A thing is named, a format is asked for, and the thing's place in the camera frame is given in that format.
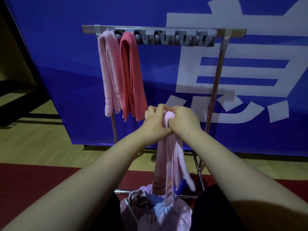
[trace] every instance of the hand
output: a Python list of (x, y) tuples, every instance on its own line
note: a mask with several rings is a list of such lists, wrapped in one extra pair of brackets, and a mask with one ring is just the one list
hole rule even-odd
[(170, 135), (172, 130), (163, 126), (164, 110), (168, 110), (165, 104), (159, 104), (158, 107), (149, 106), (145, 111), (145, 121), (136, 131), (144, 141), (144, 147), (157, 143), (162, 138)]
[(173, 106), (171, 111), (174, 112), (175, 117), (169, 119), (169, 127), (184, 141), (187, 141), (193, 132), (202, 130), (197, 115), (190, 108)]

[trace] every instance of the person's right hand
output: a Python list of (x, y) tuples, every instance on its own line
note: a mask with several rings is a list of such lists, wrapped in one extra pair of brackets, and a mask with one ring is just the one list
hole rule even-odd
[(193, 132), (201, 130), (200, 121), (190, 108), (173, 106), (171, 111), (174, 112), (175, 117), (169, 119), (169, 127), (184, 141), (187, 141)]

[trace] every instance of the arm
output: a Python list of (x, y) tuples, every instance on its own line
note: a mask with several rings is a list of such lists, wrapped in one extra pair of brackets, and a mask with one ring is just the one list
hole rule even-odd
[(172, 107), (171, 111), (175, 119), (169, 120), (170, 128), (199, 155), (249, 229), (296, 230), (297, 225), (308, 225), (305, 201), (202, 131), (189, 108)]
[(82, 168), (33, 203), (3, 230), (82, 230), (94, 221), (138, 152), (172, 133), (163, 112), (150, 106), (146, 120), (96, 161)]

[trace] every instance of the black pants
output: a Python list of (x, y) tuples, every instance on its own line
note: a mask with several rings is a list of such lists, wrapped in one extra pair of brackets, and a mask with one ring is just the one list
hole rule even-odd
[[(113, 230), (123, 230), (120, 201), (113, 193), (90, 227), (90, 231), (103, 230), (112, 222)], [(190, 231), (199, 230), (248, 230), (222, 193), (218, 185), (203, 191), (195, 201)]]

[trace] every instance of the metal rack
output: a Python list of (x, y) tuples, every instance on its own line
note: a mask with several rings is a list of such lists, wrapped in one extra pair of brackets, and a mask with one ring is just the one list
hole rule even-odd
[[(205, 46), (212, 47), (215, 44), (215, 39), (222, 37), (220, 44), (220, 51), (218, 56), (218, 63), (216, 67), (216, 73), (212, 88), (212, 94), (209, 104), (209, 111), (206, 121), (205, 132), (209, 133), (210, 125), (218, 91), (219, 79), (225, 58), (225, 52), (230, 38), (243, 38), (246, 29), (196, 29), (196, 28), (164, 28), (164, 27), (129, 27), (129, 26), (101, 26), (101, 25), (82, 25), (82, 31), (85, 34), (96, 34), (99, 37), (103, 31), (113, 31), (117, 39), (120, 40), (121, 34), (124, 31), (130, 31), (135, 34), (138, 44), (162, 44), (162, 45), (182, 45), (182, 46)], [(111, 123), (113, 129), (113, 136), (115, 143), (118, 142), (118, 136), (116, 132), (116, 122), (114, 113), (111, 116)], [(202, 190), (205, 190), (205, 186), (201, 176), (202, 160), (199, 163), (194, 151), (190, 151), (193, 154), (194, 162), (197, 169), (197, 174), (200, 180)], [(130, 191), (118, 190), (114, 191), (116, 194), (129, 194)], [(181, 195), (180, 198), (195, 199), (197, 196)]]

